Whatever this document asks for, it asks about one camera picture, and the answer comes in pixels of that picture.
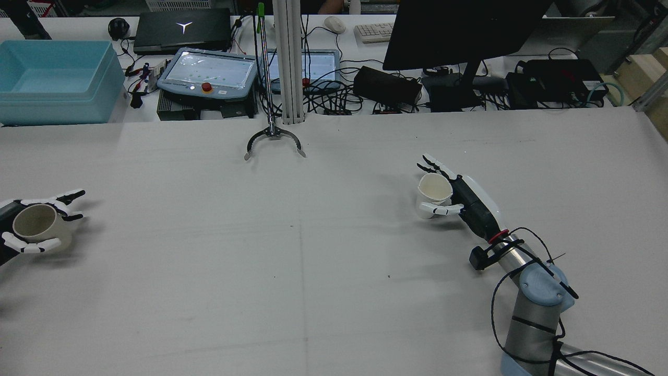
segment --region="robot finger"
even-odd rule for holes
[[[65,221],[74,221],[76,219],[84,217],[84,215],[80,211],[72,211],[62,201],[56,201],[55,199],[21,200],[21,204],[25,206],[34,205],[36,203],[51,205],[56,210],[56,212],[58,212],[58,214],[60,214],[63,217],[63,220]]]
[[[449,180],[454,180],[457,179],[457,174],[452,172],[449,168],[447,168],[443,163],[440,163],[436,158],[432,157],[429,154],[423,154],[422,159],[431,166],[433,169],[436,171],[439,171],[443,176],[448,178]]]
[[[86,194],[86,191],[83,189],[74,189],[73,191],[68,191],[63,193],[60,196],[57,197],[52,197],[51,199],[60,201],[64,203],[65,205],[69,205],[74,201],[75,199],[78,199],[79,197],[83,196]]]
[[[462,204],[450,205],[450,206],[440,206],[434,205],[433,203],[423,202],[420,204],[420,210],[438,215],[455,215],[462,212],[464,206]]]
[[[7,247],[22,254],[40,254],[42,252],[50,251],[61,245],[60,239],[47,239],[39,243],[27,243],[16,237],[11,232],[3,232],[2,239]]]
[[[80,211],[73,211],[69,215],[63,215],[63,220],[65,222],[76,221],[84,217],[84,214]]]

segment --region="white cup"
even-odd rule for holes
[[[72,243],[72,232],[63,218],[51,205],[38,203],[22,210],[12,223],[14,233],[29,243],[58,238],[60,246],[51,250],[64,250]]]
[[[433,213],[420,209],[423,202],[441,205],[446,203],[452,196],[452,186],[445,176],[437,173],[425,174],[420,183],[417,184],[417,198],[415,199],[415,210],[417,216],[422,219],[429,219],[434,216]]]

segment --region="black power adapter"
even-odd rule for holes
[[[363,66],[355,76],[353,93],[380,104],[398,107],[400,104],[415,106],[422,85],[414,80],[392,76]]]

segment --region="black laptop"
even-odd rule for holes
[[[147,12],[139,15],[134,53],[173,55],[181,47],[227,50],[230,9]]]

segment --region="monitor stand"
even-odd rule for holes
[[[468,62],[464,74],[457,73],[454,80],[433,85],[428,90],[432,112],[455,112],[481,105],[480,99],[473,91],[473,79],[481,63],[482,60]]]

